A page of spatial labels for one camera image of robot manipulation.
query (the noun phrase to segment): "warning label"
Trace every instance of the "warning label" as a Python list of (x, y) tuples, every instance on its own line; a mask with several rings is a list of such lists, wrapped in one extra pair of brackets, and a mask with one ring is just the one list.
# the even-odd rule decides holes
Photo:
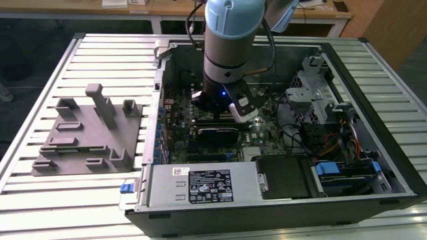
[(190, 171), (189, 182), (189, 201), (191, 204), (234, 201), (230, 170)]

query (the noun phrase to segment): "aluminum table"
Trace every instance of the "aluminum table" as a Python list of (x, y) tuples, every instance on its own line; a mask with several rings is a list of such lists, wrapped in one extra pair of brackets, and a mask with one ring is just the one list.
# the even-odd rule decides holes
[[(149, 239), (125, 217), (135, 194), (121, 194), (121, 185), (141, 176), (151, 110), (158, 39), (187, 40), (185, 35), (77, 34), (41, 97), (0, 162), (2, 239)], [(427, 108), (393, 71), (373, 46), (356, 38), (278, 37), (281, 42), (330, 42), (373, 103), (422, 178), (427, 181)], [(135, 99), (143, 104), (134, 171), (130, 173), (31, 176), (33, 163), (47, 140), (59, 98), (94, 104), (86, 97), (89, 83), (105, 86), (103, 95), (119, 104)], [(341, 86), (337, 87), (346, 100)], [(393, 210), (342, 226), (189, 236), (185, 239), (274, 240), (426, 239), (427, 204)]]

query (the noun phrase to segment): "black cable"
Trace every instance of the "black cable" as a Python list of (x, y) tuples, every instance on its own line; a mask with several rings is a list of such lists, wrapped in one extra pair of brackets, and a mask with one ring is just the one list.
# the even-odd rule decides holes
[(269, 67), (261, 68), (258, 70), (250, 71), (245, 73), (245, 76), (250, 76), (250, 75), (256, 75), (256, 74), (262, 74), (265, 72), (268, 72), (276, 65), (277, 63), (277, 44), (276, 44), (276, 38), (274, 38), (274, 34), (273, 34), (273, 30), (269, 26), (268, 20), (266, 18), (262, 20), (262, 26), (268, 31), (268, 40), (269, 40), (269, 44), (272, 47), (272, 63), (269, 65)]
[(298, 3), (298, 5), (302, 7), (302, 12), (305, 14), (305, 24), (306, 24), (308, 23), (306, 8), (304, 7), (304, 5), (301, 3)]
[[(285, 97), (285, 95), (286, 95), (286, 92), (280, 97), (278, 104), (277, 104), (277, 107), (276, 107), (276, 118), (277, 118), (277, 124), (278, 125), (280, 125), (280, 104), (281, 104), (281, 100)], [(285, 126), (294, 126), (296, 128), (300, 128), (301, 126), (298, 124), (286, 123), (284, 125), (280, 125), (280, 130), (285, 133), (285, 135), (288, 135), (293, 139), (293, 141), (296, 141), (300, 144), (300, 146), (304, 148), (304, 150), (308, 153), (308, 155), (314, 157), (314, 158), (317, 158), (318, 155), (314, 153), (314, 151), (312, 151), (309, 149), (309, 147), (302, 143), (302, 141), (300, 141), (292, 134), (288, 133), (288, 131), (284, 130)]]
[(191, 13), (190, 13), (190, 15), (189, 15), (189, 17), (187, 17), (187, 19), (186, 19), (186, 31), (187, 31), (187, 36), (189, 36), (189, 38), (190, 38), (191, 44), (194, 45), (194, 47), (195, 47), (197, 49), (201, 48), (201, 47), (199, 47), (199, 44), (197, 43), (197, 41), (194, 40), (194, 36), (193, 36), (193, 34), (191, 34), (191, 32), (190, 32), (189, 22), (190, 22), (190, 19), (193, 18), (193, 16), (197, 17), (197, 11), (199, 10), (199, 8), (201, 8), (202, 6), (203, 6), (203, 3), (201, 3), (201, 4), (194, 8), (194, 10), (191, 11)]
[(262, 20), (262, 26), (265, 27), (265, 29), (268, 31), (268, 39), (269, 39), (269, 44), (272, 47), (272, 63), (270, 63), (270, 66), (268, 67), (268, 71), (269, 71), (277, 63), (277, 43), (276, 43), (273, 30), (269, 26), (266, 18)]
[(11, 145), (11, 144), (13, 144), (13, 141), (9, 141), (9, 140), (0, 140), (0, 144)]

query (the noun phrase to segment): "wire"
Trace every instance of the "wire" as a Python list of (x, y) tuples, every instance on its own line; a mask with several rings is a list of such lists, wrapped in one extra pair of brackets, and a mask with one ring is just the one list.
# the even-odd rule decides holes
[(302, 147), (302, 149), (305, 150), (305, 152), (306, 152), (306, 154), (309, 155), (309, 156), (312, 156), (312, 157), (318, 157), (318, 155), (314, 153), (314, 151), (312, 151), (310, 149), (309, 149), (309, 147), (302, 143), (302, 141), (301, 140), (298, 140), (292, 134), (289, 134), (288, 133), (288, 131), (285, 131), (284, 129), (282, 129), (282, 132), (285, 133), (285, 135), (288, 135), (292, 139), (293, 139), (293, 141), (296, 141), (300, 145), (301, 145), (301, 147)]
[(269, 26), (266, 18), (262, 20), (262, 26), (268, 31), (268, 39), (269, 39), (269, 44), (270, 44), (270, 47), (272, 47), (272, 63), (269, 65), (269, 67), (261, 68), (261, 69), (254, 70), (254, 71), (249, 71), (249, 72), (245, 73), (243, 76), (251, 76), (251, 75), (256, 75), (256, 74), (262, 74), (262, 73), (268, 72), (274, 67), (274, 65), (277, 64), (276, 38), (274, 38), (273, 30), (272, 30), (272, 28)]
[(305, 24), (306, 24), (308, 23), (306, 8), (301, 3), (298, 3), (298, 5), (302, 7), (302, 12), (305, 13)]
[(354, 139), (353, 137), (350, 138), (350, 141), (354, 142), (354, 147), (356, 147), (356, 154), (358, 156), (358, 159), (361, 160), (361, 143), (357, 139)]
[[(334, 152), (338, 148), (340, 148), (340, 144), (336, 143), (326, 151), (324, 151), (324, 152), (320, 154), (320, 157), (322, 157), (322, 156), (325, 156), (326, 154)], [(316, 162), (318, 162), (318, 161), (320, 161), (320, 157), (316, 157), (313, 160), (314, 160)]]
[(195, 39), (194, 39), (194, 36), (190, 32), (190, 26), (189, 26), (189, 23), (190, 23), (190, 19), (194, 17), (197, 17), (197, 11), (199, 10), (199, 8), (203, 6), (203, 3), (201, 3), (195, 8), (194, 10), (191, 11), (187, 19), (186, 19), (186, 31), (187, 31), (187, 36), (190, 38), (190, 41), (191, 41), (191, 44), (194, 45), (194, 47), (198, 49), (201, 48), (199, 44), (197, 43)]
[(326, 148), (328, 145), (329, 145), (329, 139), (330, 139), (330, 137), (336, 136), (337, 134), (338, 134), (338, 133), (332, 133), (330, 135), (326, 136), (326, 138), (325, 138), (325, 148)]

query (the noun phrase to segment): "motherboard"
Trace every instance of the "motherboard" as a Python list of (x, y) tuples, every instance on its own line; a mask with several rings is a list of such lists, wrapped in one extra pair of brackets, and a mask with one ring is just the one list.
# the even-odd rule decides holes
[[(193, 105), (193, 91), (181, 89), (166, 100), (170, 164), (250, 161), (253, 156), (285, 155), (288, 148), (280, 130), (272, 96), (260, 108), (260, 116), (247, 123), (235, 123), (230, 112), (219, 116)], [(229, 131), (218, 136), (213, 131)]]

